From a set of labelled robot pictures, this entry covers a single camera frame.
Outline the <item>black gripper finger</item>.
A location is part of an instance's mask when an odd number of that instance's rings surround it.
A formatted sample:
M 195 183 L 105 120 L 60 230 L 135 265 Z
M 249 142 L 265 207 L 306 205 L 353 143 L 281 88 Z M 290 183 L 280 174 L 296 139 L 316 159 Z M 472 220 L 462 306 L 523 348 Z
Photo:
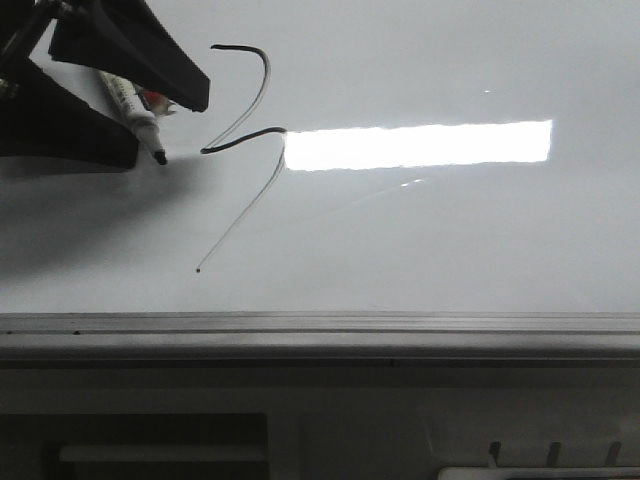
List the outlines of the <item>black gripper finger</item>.
M 48 53 L 108 72 L 195 112 L 209 106 L 210 79 L 144 1 L 74 1 L 57 21 Z
M 139 141 L 119 122 L 92 109 L 27 59 L 17 92 L 1 101 L 1 155 L 74 160 L 130 170 Z

